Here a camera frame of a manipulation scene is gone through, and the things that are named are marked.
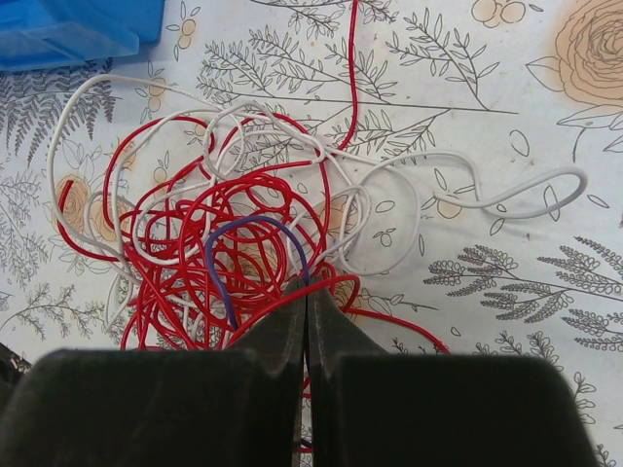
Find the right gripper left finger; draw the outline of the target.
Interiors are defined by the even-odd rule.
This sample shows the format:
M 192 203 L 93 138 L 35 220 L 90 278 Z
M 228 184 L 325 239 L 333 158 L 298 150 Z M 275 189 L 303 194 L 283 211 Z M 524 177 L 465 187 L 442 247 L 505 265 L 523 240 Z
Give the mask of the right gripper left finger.
M 221 350 L 69 350 L 40 359 L 1 416 L 5 466 L 296 466 L 306 301 Z

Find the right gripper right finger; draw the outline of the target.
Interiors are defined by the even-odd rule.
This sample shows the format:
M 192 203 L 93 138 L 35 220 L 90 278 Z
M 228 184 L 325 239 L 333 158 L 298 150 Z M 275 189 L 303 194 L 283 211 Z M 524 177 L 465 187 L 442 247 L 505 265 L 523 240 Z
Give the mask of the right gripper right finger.
M 384 350 L 335 305 L 307 297 L 317 466 L 594 466 L 568 385 L 520 356 Z

